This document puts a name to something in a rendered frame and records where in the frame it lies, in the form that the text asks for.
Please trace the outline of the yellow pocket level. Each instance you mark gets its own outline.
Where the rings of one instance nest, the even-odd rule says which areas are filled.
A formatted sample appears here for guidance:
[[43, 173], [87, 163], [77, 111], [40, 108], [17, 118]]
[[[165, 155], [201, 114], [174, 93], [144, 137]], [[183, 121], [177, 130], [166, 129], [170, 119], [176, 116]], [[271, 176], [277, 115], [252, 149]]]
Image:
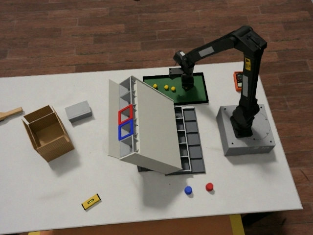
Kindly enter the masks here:
[[84, 210], [86, 210], [100, 200], [101, 200], [101, 198], [99, 197], [99, 195], [95, 194], [93, 197], [91, 197], [90, 199], [88, 199], [87, 201], [82, 203], [81, 205], [84, 208]]

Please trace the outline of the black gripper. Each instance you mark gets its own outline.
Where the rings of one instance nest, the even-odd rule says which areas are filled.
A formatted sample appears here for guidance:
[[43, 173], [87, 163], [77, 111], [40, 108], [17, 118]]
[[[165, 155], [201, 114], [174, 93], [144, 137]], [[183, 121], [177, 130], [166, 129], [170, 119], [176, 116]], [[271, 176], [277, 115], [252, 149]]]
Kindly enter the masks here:
[[[193, 72], [188, 74], [189, 77], [188, 77], [188, 80], [187, 81], [181, 81], [182, 83], [182, 88], [187, 92], [189, 91], [191, 88], [194, 87], [194, 78], [193, 78]], [[186, 88], [188, 88], [186, 90]]]

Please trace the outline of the green tray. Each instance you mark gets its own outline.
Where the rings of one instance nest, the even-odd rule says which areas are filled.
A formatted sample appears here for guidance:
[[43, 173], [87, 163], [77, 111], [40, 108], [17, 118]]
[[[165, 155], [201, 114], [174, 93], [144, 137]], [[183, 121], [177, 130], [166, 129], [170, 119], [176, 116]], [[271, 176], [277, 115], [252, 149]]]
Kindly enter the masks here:
[[[156, 84], [157, 88], [155, 89], [174, 100], [174, 105], [208, 103], [203, 72], [193, 73], [193, 78], [194, 87], [187, 92], [182, 88], [181, 75], [173, 80], [169, 78], [169, 75], [143, 76], [143, 82], [151, 87]], [[169, 87], [168, 89], [164, 88], [166, 85]], [[175, 87], [174, 91], [171, 90], [172, 87]]]

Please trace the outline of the orange pocket multimeter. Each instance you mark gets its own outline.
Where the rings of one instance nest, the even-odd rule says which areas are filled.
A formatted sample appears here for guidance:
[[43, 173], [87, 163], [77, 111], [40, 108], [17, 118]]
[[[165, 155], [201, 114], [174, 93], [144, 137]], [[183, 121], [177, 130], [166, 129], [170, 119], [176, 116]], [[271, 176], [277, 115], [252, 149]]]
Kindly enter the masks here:
[[235, 90], [241, 92], [243, 71], [235, 71], [233, 74]]

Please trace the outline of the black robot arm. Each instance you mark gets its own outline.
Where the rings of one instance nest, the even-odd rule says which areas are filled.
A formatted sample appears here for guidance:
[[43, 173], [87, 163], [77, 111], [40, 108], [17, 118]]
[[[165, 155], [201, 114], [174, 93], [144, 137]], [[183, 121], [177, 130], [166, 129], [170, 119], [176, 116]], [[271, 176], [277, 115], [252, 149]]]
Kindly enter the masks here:
[[243, 25], [187, 54], [179, 50], [173, 59], [181, 68], [169, 68], [169, 78], [173, 80], [181, 75], [181, 80], [187, 81], [188, 74], [194, 71], [195, 62], [232, 48], [243, 52], [244, 66], [239, 105], [233, 111], [230, 121], [236, 138], [251, 137], [254, 116], [260, 111], [256, 90], [261, 58], [267, 48], [267, 42], [251, 26]]

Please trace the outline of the open brown cardboard box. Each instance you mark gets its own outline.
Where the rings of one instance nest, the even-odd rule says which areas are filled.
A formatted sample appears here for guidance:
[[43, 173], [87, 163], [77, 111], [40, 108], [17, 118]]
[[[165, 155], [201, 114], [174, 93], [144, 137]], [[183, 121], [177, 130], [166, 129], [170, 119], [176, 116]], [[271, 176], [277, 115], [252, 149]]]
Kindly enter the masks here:
[[28, 125], [22, 120], [33, 149], [47, 162], [75, 149], [61, 119], [53, 110], [46, 105], [23, 116]]

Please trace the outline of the blue plug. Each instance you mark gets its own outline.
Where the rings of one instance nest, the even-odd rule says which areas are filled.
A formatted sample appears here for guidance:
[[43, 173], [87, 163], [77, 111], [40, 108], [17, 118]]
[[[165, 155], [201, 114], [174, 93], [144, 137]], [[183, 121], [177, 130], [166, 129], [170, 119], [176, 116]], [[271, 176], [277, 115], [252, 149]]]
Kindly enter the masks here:
[[192, 188], [190, 186], [187, 186], [185, 189], [184, 189], [184, 192], [189, 195], [192, 193]]

